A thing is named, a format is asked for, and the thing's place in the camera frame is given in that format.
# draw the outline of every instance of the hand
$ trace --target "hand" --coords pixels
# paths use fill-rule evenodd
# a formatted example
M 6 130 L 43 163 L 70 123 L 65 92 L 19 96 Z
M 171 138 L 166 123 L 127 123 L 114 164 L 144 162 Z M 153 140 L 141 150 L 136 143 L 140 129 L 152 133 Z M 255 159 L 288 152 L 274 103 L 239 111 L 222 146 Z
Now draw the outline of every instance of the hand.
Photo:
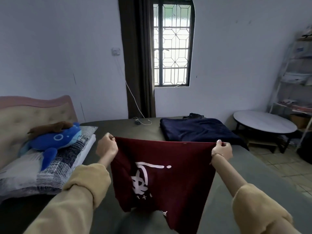
M 98 163 L 103 164 L 107 168 L 115 158 L 117 152 L 118 147 L 115 138 L 110 133 L 106 133 L 99 140 L 96 148 L 96 154 L 101 157 Z
M 224 143 L 225 146 L 222 146 L 222 141 L 219 139 L 216 142 L 216 146 L 211 151 L 212 154 L 214 153 L 220 153 L 224 156 L 224 158 L 228 161 L 230 158 L 233 157 L 232 154 L 232 146 L 230 143 Z

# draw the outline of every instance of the dark curtain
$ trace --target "dark curtain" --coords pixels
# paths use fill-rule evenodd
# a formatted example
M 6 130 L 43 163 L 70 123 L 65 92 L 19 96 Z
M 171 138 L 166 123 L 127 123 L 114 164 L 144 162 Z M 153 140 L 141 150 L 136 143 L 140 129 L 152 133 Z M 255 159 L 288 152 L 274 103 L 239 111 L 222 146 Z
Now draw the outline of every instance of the dark curtain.
M 153 0 L 118 0 L 127 84 L 144 117 L 155 117 Z M 128 117 L 142 117 L 127 88 Z

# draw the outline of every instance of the pink headboard trim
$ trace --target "pink headboard trim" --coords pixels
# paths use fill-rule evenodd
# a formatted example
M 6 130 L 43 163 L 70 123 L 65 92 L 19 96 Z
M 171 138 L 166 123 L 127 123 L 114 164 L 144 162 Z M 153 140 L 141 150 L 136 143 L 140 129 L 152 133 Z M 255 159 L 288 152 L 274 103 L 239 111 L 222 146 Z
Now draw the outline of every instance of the pink headboard trim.
M 64 95 L 60 98 L 43 100 L 43 99 L 35 99 L 21 96 L 0 96 L 0 109 L 13 107 L 13 106 L 32 106 L 38 108 L 52 108 L 57 106 L 62 106 L 68 103 L 71 107 L 73 114 L 75 115 L 75 119 L 77 120 L 77 115 L 73 106 L 73 102 L 69 95 Z

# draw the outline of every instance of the black bag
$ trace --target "black bag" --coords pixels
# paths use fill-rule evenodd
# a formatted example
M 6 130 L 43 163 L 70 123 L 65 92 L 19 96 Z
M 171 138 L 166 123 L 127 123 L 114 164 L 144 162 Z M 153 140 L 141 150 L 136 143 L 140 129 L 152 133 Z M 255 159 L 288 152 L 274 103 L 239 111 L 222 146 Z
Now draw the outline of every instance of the black bag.
M 312 164 L 312 132 L 306 134 L 305 138 L 301 143 L 301 148 L 297 150 L 299 156 L 306 162 Z
M 196 113 L 190 113 L 189 116 L 183 117 L 183 119 L 194 119 L 194 118 L 204 118 L 204 115 L 196 114 Z

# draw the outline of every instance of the window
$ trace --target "window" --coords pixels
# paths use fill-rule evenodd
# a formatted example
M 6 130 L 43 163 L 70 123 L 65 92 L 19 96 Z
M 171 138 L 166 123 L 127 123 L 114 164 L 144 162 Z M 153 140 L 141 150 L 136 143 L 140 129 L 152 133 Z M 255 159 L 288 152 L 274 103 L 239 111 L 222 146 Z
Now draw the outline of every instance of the window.
M 156 87 L 189 86 L 194 23 L 192 0 L 154 0 Z

